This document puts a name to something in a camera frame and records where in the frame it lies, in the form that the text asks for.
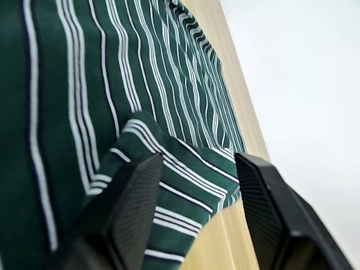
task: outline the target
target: striped shirt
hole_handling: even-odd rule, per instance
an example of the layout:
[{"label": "striped shirt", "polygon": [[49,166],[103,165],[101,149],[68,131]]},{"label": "striped shirt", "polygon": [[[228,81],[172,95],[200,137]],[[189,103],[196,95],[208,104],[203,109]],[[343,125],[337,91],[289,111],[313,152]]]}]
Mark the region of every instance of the striped shirt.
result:
[{"label": "striped shirt", "polygon": [[143,269],[177,269],[240,198],[219,58],[177,0],[0,3],[0,269],[41,269],[90,196],[162,152]]}]

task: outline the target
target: wooden surface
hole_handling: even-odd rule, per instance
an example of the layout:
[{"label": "wooden surface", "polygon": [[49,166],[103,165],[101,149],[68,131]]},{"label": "wooden surface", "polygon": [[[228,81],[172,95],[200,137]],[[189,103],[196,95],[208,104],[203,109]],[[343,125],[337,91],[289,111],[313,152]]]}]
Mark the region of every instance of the wooden surface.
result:
[{"label": "wooden surface", "polygon": [[[225,81],[250,154],[269,160],[253,104],[219,0],[182,0],[223,63]],[[200,232],[181,270],[259,269],[240,200]]]}]

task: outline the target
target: white background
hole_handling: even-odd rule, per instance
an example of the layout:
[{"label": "white background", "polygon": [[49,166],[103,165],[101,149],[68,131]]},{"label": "white background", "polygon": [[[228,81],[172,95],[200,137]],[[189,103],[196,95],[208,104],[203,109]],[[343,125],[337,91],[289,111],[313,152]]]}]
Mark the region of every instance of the white background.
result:
[{"label": "white background", "polygon": [[220,1],[272,163],[360,269],[360,1]]}]

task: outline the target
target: white stripe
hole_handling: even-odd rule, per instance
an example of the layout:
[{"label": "white stripe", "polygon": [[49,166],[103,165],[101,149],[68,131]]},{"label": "white stripe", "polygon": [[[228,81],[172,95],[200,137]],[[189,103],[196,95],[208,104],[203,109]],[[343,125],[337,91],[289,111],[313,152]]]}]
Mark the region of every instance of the white stripe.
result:
[{"label": "white stripe", "polygon": [[221,152],[220,149],[217,148],[212,148],[211,150],[213,150],[214,152],[216,152],[217,154],[219,154],[220,156],[222,156],[223,158],[226,158],[227,160],[235,163],[235,158],[233,156],[229,156],[228,154]]},{"label": "white stripe", "polygon": [[160,226],[163,226],[163,227],[166,227],[166,228],[170,228],[170,229],[173,229],[173,230],[181,232],[181,233],[185,233],[186,235],[190,235],[190,236],[193,236],[193,237],[197,236],[196,232],[190,231],[189,229],[185,229],[185,228],[183,228],[181,226],[178,226],[176,224],[173,224],[173,223],[161,220],[161,219],[154,218],[154,220],[152,222],[157,224],[157,225],[160,225]]},{"label": "white stripe", "polygon": [[[149,137],[147,136],[147,134],[143,134],[141,132],[139,132],[138,130],[134,129],[134,128],[124,128],[123,129],[123,132],[132,132],[134,134],[136,134],[140,140],[142,141],[142,143],[145,144],[145,142],[150,142],[149,141]],[[150,145],[148,145],[148,150],[153,152],[153,153],[156,153],[156,152],[160,152],[161,150],[159,149],[154,149],[154,147],[151,147]],[[217,190],[216,188],[214,187],[210,187],[208,185],[206,185],[206,183],[204,183],[204,181],[202,181],[201,179],[198,179],[198,178],[194,178],[192,177],[191,175],[189,175],[185,170],[179,170],[176,166],[174,166],[173,164],[177,165],[176,163],[174,162],[169,162],[171,161],[166,155],[163,155],[163,158],[164,158],[164,165],[166,167],[168,167],[170,170],[176,172],[177,174],[179,174],[180,176],[182,176],[183,178],[187,179],[188,181],[190,181],[191,183],[193,183],[194,185],[196,185],[197,187],[201,188],[202,190],[218,197],[219,199],[225,197],[225,193],[222,193],[220,192],[219,190]]]},{"label": "white stripe", "polygon": [[47,180],[43,161],[41,158],[38,145],[38,80],[39,80],[39,62],[38,62],[38,45],[36,41],[36,33],[31,11],[30,0],[24,0],[22,3],[24,11],[26,30],[29,36],[30,49],[30,152],[33,159],[35,171],[37,174],[38,188],[40,192],[40,200],[42,211],[45,216],[48,238],[51,251],[57,249],[57,232],[51,209],[50,196],[48,193]]},{"label": "white stripe", "polygon": [[182,145],[184,145],[184,147],[186,149],[188,149],[194,156],[196,156],[202,163],[204,163],[206,166],[208,166],[209,168],[211,168],[212,170],[218,172],[219,174],[229,178],[230,180],[238,183],[239,180],[237,178],[235,178],[234,176],[224,172],[223,170],[220,170],[219,168],[211,165],[210,163],[208,163],[206,160],[204,160],[193,148],[191,148],[189,145],[187,145],[186,143],[184,143],[183,141],[181,141],[180,139],[177,139],[177,141],[179,143],[181,143]]},{"label": "white stripe", "polygon": [[168,126],[168,132],[171,136],[177,137],[174,123],[172,121],[172,115],[171,115],[170,108],[169,108],[167,92],[166,92],[163,80],[161,78],[160,71],[158,68],[158,63],[156,60],[157,57],[156,57],[156,52],[155,52],[154,40],[152,38],[149,28],[147,27],[147,23],[146,23],[144,14],[142,12],[141,2],[139,0],[135,1],[135,9],[136,9],[136,12],[137,12],[137,15],[139,18],[139,22],[140,22],[140,24],[145,32],[146,38],[147,38],[147,44],[148,44],[148,48],[149,48],[148,53],[149,53],[150,66],[152,69],[152,73],[154,75],[154,79],[157,84],[157,88],[159,90],[161,105],[163,107],[163,113],[164,113],[164,116],[166,119],[166,124]]},{"label": "white stripe", "polygon": [[[165,8],[166,10],[169,10],[169,6],[168,5],[165,5]],[[182,65],[180,63],[180,56],[179,56],[179,44],[180,44],[180,37],[179,37],[179,31],[178,31],[178,28],[179,28],[179,25],[176,25],[174,19],[172,16],[170,16],[170,20],[172,22],[172,25],[173,25],[173,28],[174,28],[174,32],[175,32],[175,40],[176,40],[176,52],[177,52],[177,59],[178,59],[178,66],[180,68],[180,71],[181,73],[183,73],[183,69],[182,69]],[[185,55],[187,55],[187,46],[185,46]],[[201,140],[201,136],[200,136],[200,131],[199,131],[199,123],[197,121],[197,118],[195,116],[195,113],[194,113],[194,109],[192,107],[192,103],[191,103],[191,99],[189,98],[189,95],[188,95],[188,88],[187,88],[187,78],[186,76],[184,76],[184,85],[185,85],[185,93],[187,95],[187,98],[188,98],[188,101],[189,101],[189,104],[190,104],[190,109],[191,109],[191,112],[193,114],[193,118],[195,119],[195,122],[196,122],[196,127],[197,127],[197,134],[198,134],[198,138],[199,138],[199,141],[200,141],[200,144],[203,146],[203,142]]]},{"label": "white stripe", "polygon": [[109,14],[110,21],[118,34],[118,38],[119,38],[118,62],[121,72],[121,78],[123,80],[123,86],[131,108],[131,112],[134,113],[135,111],[140,111],[141,106],[139,99],[137,97],[137,93],[134,90],[135,86],[133,82],[132,72],[129,66],[129,59],[128,59],[129,44],[128,44],[127,32],[125,31],[124,27],[121,25],[118,16],[118,11],[116,9],[116,6],[114,6],[113,2],[110,2],[110,0],[106,0],[106,8],[107,8],[107,13]]},{"label": "white stripe", "polygon": [[99,174],[98,173],[98,174],[94,175],[93,181],[104,181],[104,182],[110,183],[111,182],[111,177],[107,176],[107,175],[104,175],[104,174]]},{"label": "white stripe", "polygon": [[90,183],[90,187],[91,188],[107,188],[107,184],[106,183],[104,183],[104,182],[97,182],[97,181],[95,181],[95,182],[91,182]]},{"label": "white stripe", "polygon": [[183,125],[182,125],[182,119],[180,118],[179,111],[178,111],[178,107],[177,107],[177,103],[176,103],[176,99],[175,99],[174,85],[173,85],[172,81],[170,80],[170,77],[169,77],[169,74],[168,74],[168,71],[167,71],[167,67],[165,66],[163,49],[162,49],[162,45],[161,45],[161,43],[160,43],[160,39],[159,39],[159,37],[158,37],[158,34],[157,34],[156,30],[155,30],[154,18],[153,18],[153,15],[152,15],[152,8],[151,8],[151,7],[150,7],[150,19],[151,19],[152,29],[153,29],[153,31],[154,31],[154,33],[155,33],[155,37],[156,37],[157,42],[158,42],[158,44],[159,44],[160,54],[161,54],[161,60],[162,60],[162,62],[163,62],[164,71],[165,71],[166,77],[168,78],[168,81],[169,81],[170,86],[171,86],[171,90],[172,90],[172,94],[173,94],[173,102],[174,102],[175,112],[176,112],[176,115],[178,116],[178,120],[179,120],[179,124],[180,124],[180,129],[181,129],[181,134],[182,134],[183,139],[185,140],[185,134],[184,134],[184,129],[183,129]]},{"label": "white stripe", "polygon": [[182,193],[182,192],[180,192],[180,191],[178,191],[178,190],[176,190],[176,189],[174,189],[172,187],[169,187],[167,184],[165,184],[163,182],[160,182],[160,185],[164,189],[166,189],[166,190],[168,190],[168,191],[170,191],[170,192],[172,192],[174,194],[177,194],[180,197],[183,197],[184,199],[186,199],[188,201],[192,201],[194,204],[197,204],[198,206],[201,206],[202,208],[206,209],[208,212],[210,212],[210,213],[213,212],[213,210],[210,207],[208,207],[206,204],[204,204],[203,202],[198,201],[198,200],[194,199],[193,197],[190,197],[190,196],[188,196],[188,195],[186,195],[186,194],[184,194],[184,193]]},{"label": "white stripe", "polygon": [[165,221],[168,221],[168,222],[177,224],[177,225],[179,225],[179,226],[186,227],[187,229],[193,230],[193,231],[195,231],[195,232],[197,232],[197,233],[200,232],[200,229],[199,229],[199,228],[193,227],[193,226],[191,226],[191,225],[188,224],[188,223],[182,222],[182,221],[180,221],[180,220],[178,220],[178,219],[175,219],[175,218],[171,218],[171,217],[169,217],[169,216],[167,216],[167,215],[163,215],[163,214],[160,214],[160,213],[156,213],[156,212],[155,212],[155,213],[154,213],[154,216],[157,217],[157,218],[163,219],[163,220],[165,220]]},{"label": "white stripe", "polygon": [[130,158],[128,158],[123,152],[121,152],[119,149],[117,148],[111,148],[110,152],[117,154],[118,156],[120,156],[125,162],[130,162]]},{"label": "white stripe", "polygon": [[152,95],[151,95],[151,91],[149,89],[149,86],[147,84],[147,79],[146,79],[146,75],[145,75],[145,71],[144,71],[144,67],[143,67],[143,63],[142,63],[142,56],[141,56],[141,39],[140,39],[140,36],[139,36],[139,33],[138,31],[136,31],[136,28],[134,26],[134,23],[133,23],[133,20],[132,20],[132,15],[130,14],[130,11],[129,11],[129,6],[128,6],[128,1],[125,0],[125,6],[126,6],[126,11],[128,13],[128,19],[130,21],[130,24],[131,24],[131,27],[132,29],[134,30],[135,32],[135,35],[137,37],[137,43],[138,43],[138,47],[137,47],[137,56],[138,56],[138,60],[139,60],[139,64],[140,64],[140,68],[141,68],[141,74],[142,74],[142,79],[143,79],[143,82],[144,82],[144,85],[145,85],[145,88],[146,88],[146,91],[147,91],[147,94],[148,94],[148,97],[149,97],[149,100],[150,100],[150,104],[151,104],[151,110],[152,110],[152,115],[156,120],[156,113],[155,113],[155,106],[154,106],[154,102],[152,100]]},{"label": "white stripe", "polygon": [[210,182],[197,173],[195,173],[193,170],[188,168],[184,163],[180,162],[176,159],[172,154],[170,154],[165,148],[163,148],[155,139],[155,137],[150,132],[149,128],[141,121],[137,119],[132,119],[127,122],[125,128],[123,129],[123,132],[134,132],[133,127],[140,127],[144,130],[142,133],[143,136],[147,138],[147,142],[150,143],[153,148],[152,152],[162,152],[163,158],[164,158],[164,165],[169,167],[171,170],[177,172],[181,176],[188,179],[190,182],[194,183],[195,185],[199,186],[203,190],[207,191],[208,193],[211,193],[215,196],[218,196],[219,198],[225,197],[227,194],[227,190],[224,188],[221,188],[214,184],[213,182]]},{"label": "white stripe", "polygon": [[145,255],[151,256],[151,257],[157,257],[161,259],[168,259],[168,260],[176,260],[178,262],[184,262],[185,258],[179,255],[164,253],[156,250],[147,249],[145,250]]},{"label": "white stripe", "polygon": [[88,195],[99,195],[103,190],[103,188],[95,187],[89,190]]},{"label": "white stripe", "polygon": [[120,129],[119,129],[118,116],[116,114],[116,110],[115,110],[113,100],[111,99],[109,81],[107,79],[106,62],[105,62],[106,61],[106,54],[105,54],[106,35],[105,35],[104,30],[102,29],[102,27],[100,26],[100,24],[99,24],[99,22],[97,20],[95,9],[94,9],[94,4],[93,4],[92,0],[89,0],[89,5],[90,5],[90,12],[91,12],[92,19],[94,20],[97,29],[99,29],[99,31],[101,33],[101,70],[102,70],[102,77],[103,77],[103,82],[104,82],[104,86],[105,86],[105,93],[106,93],[107,103],[109,104],[110,111],[111,111],[111,114],[112,114],[112,118],[114,120],[115,134],[116,134],[116,137],[119,138]]},{"label": "white stripe", "polygon": [[[155,8],[156,8],[157,12],[159,13],[159,8],[157,6],[155,6]],[[163,23],[163,21],[161,21],[161,25],[162,25],[162,32],[163,32],[163,40],[165,42],[165,47],[166,47],[166,53],[168,55],[170,65],[172,67],[172,72],[173,72],[173,74],[175,76],[175,79],[176,79],[176,82],[178,84],[180,102],[181,102],[182,109],[183,109],[183,112],[185,114],[185,118],[187,120],[188,128],[189,128],[189,131],[190,131],[191,143],[193,145],[197,145],[194,124],[192,123],[192,120],[190,119],[190,116],[189,116],[188,111],[187,111],[187,106],[185,104],[185,99],[184,99],[184,95],[183,95],[183,87],[182,87],[182,83],[180,81],[179,71],[177,70],[177,68],[175,66],[175,62],[173,60],[173,55],[172,55],[172,52],[171,52],[171,49],[170,49],[169,28],[168,28],[167,25],[165,25]]]},{"label": "white stripe", "polygon": [[170,211],[168,209],[162,208],[160,206],[155,207],[155,211],[157,211],[159,213],[167,214],[167,215],[169,215],[171,217],[174,217],[174,218],[177,218],[177,219],[181,219],[181,220],[183,220],[183,221],[185,221],[187,223],[192,224],[196,228],[201,229],[203,227],[200,223],[198,223],[198,222],[196,222],[196,221],[194,221],[194,220],[192,220],[190,218],[184,217],[183,215],[180,215],[180,214],[175,213],[173,211]]},{"label": "white stripe", "polygon": [[[66,6],[64,4],[64,1],[61,2],[61,0],[56,0],[56,6],[57,6],[57,13],[58,16],[60,18],[60,21],[64,27],[64,32],[66,35],[66,42],[67,42],[67,74],[68,74],[68,88],[69,88],[69,122],[70,122],[70,127],[71,127],[71,131],[73,133],[73,137],[74,137],[74,141],[75,141],[75,148],[76,148],[76,155],[78,158],[78,165],[79,165],[79,170],[80,170],[80,176],[83,182],[83,186],[85,189],[85,193],[87,194],[89,191],[89,179],[87,176],[87,171],[86,171],[86,160],[88,162],[90,161],[89,156],[87,156],[87,158],[85,159],[84,157],[84,152],[83,152],[83,146],[82,146],[82,138],[80,136],[80,130],[77,124],[77,115],[79,115],[79,117],[81,117],[80,114],[80,95],[79,95],[79,91],[78,91],[78,87],[75,86],[75,82],[74,82],[74,51],[76,53],[77,51],[77,46],[74,46],[73,44],[73,34],[72,34],[72,29],[70,29],[70,24],[68,24],[68,21],[66,19],[66,16],[68,17],[68,11],[67,10],[63,10],[63,5]],[[77,107],[75,108],[75,98],[78,100],[77,102]],[[79,125],[82,128],[82,132],[84,131],[85,127],[83,125],[82,122],[82,117],[81,117],[81,121],[79,121]],[[92,166],[90,164],[89,166],[89,171],[92,171]]]},{"label": "white stripe", "polygon": [[86,78],[85,78],[85,40],[84,40],[84,33],[83,29],[78,21],[78,18],[75,14],[73,0],[69,0],[69,7],[70,7],[70,16],[73,18],[75,27],[78,30],[78,39],[80,41],[80,61],[79,61],[79,70],[80,70],[80,83],[81,83],[81,96],[82,96],[82,114],[85,118],[85,125],[89,132],[89,142],[91,147],[91,158],[94,164],[95,170],[98,170],[100,167],[99,158],[97,155],[97,147],[96,147],[96,136],[94,127],[92,125],[89,111],[88,111],[88,96],[87,96],[87,85],[86,85]]},{"label": "white stripe", "polygon": [[[181,19],[181,15],[179,17],[180,19],[180,23],[182,24],[183,23],[183,19]],[[200,94],[199,94],[199,89],[197,88],[197,78],[196,78],[196,74],[198,75],[198,73],[196,73],[194,71],[194,68],[196,68],[196,66],[193,67],[194,65],[194,60],[195,60],[195,57],[193,56],[193,65],[190,63],[188,57],[187,57],[187,44],[188,44],[188,40],[187,40],[187,36],[185,36],[185,60],[186,60],[186,65],[187,65],[187,69],[188,69],[188,73],[190,75],[190,81],[191,81],[191,84],[193,85],[192,87],[192,91],[193,91],[193,95],[194,95],[194,104],[195,104],[195,109],[196,109],[196,112],[197,112],[197,115],[198,115],[198,118],[199,118],[199,121],[200,121],[200,124],[201,124],[201,127],[202,127],[202,131],[203,131],[203,134],[205,136],[205,139],[206,139],[206,142],[207,142],[207,146],[209,147],[213,147],[213,142],[212,142],[212,138],[211,136],[209,135],[209,132],[208,132],[208,129],[206,128],[205,124],[204,124],[204,120],[203,120],[203,114],[201,113],[200,111]]]},{"label": "white stripe", "polygon": [[[196,29],[191,29],[191,30],[190,30],[190,33],[184,29],[184,33],[193,36],[194,34],[198,33],[200,30],[201,30],[201,29],[200,29],[200,27],[198,26]],[[193,38],[190,39],[190,40],[192,40],[192,42],[193,42],[193,46],[196,46],[197,40],[200,39],[201,37],[203,37],[203,35],[201,35],[200,37],[197,37],[196,40],[194,40]],[[202,49],[202,48],[201,48],[201,44],[208,44],[208,45],[207,45],[204,49]],[[219,78],[218,78],[218,76],[217,76],[217,72],[214,70],[214,67],[213,67],[212,63],[210,64],[209,55],[210,55],[210,54],[212,53],[212,51],[213,51],[213,48],[211,47],[211,44],[210,44],[210,43],[208,42],[208,40],[205,38],[202,42],[200,42],[199,46],[200,46],[200,49],[195,49],[195,51],[197,51],[197,52],[198,52],[198,51],[201,51],[201,54],[203,55],[203,60],[205,60],[205,61],[204,61],[204,63],[205,63],[205,68],[206,68],[207,72],[208,72],[209,74],[211,74],[210,79],[213,81],[214,86],[216,86],[215,91],[216,91],[216,90],[219,91],[220,89],[221,89],[223,92],[224,92],[224,91],[227,91],[226,89],[223,89],[223,88],[221,87],[221,85],[220,85],[220,83],[219,83],[219,81],[218,81]],[[208,52],[207,57],[205,57],[205,53],[204,53],[204,52],[205,52],[205,50],[206,50],[207,47],[210,47],[210,50],[209,50],[209,52]],[[231,135],[231,137],[232,137],[232,139],[233,139],[233,142],[235,142],[235,139],[236,139],[236,138],[235,138],[235,136],[233,135],[234,130],[233,130],[233,128],[230,128],[231,125],[230,125],[230,123],[229,123],[229,121],[228,121],[228,118],[227,118],[226,116],[223,116],[223,114],[221,113],[221,112],[223,111],[222,107],[224,107],[224,106],[226,106],[226,103],[225,103],[224,100],[222,100],[222,103],[220,104],[220,103],[218,102],[218,106],[215,106],[215,108],[216,108],[216,109],[221,108],[221,110],[220,110],[220,116],[222,117],[222,120],[223,120],[223,127],[228,129],[228,131],[229,131],[229,133],[230,133],[230,135]]]}]

